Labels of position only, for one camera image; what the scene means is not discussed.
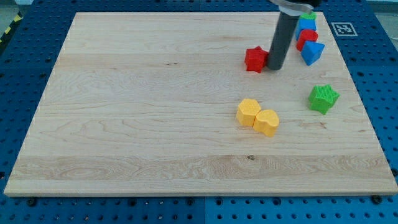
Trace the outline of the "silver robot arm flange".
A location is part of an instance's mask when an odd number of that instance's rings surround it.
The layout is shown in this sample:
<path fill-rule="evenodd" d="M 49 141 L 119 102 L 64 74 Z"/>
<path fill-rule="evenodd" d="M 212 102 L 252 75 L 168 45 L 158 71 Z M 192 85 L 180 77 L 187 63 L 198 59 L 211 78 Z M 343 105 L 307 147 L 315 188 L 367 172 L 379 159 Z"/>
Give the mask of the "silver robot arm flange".
<path fill-rule="evenodd" d="M 301 16 L 311 14 L 322 3 L 322 0 L 269 0 L 269 2 L 275 4 L 280 12 L 288 16 Z"/>

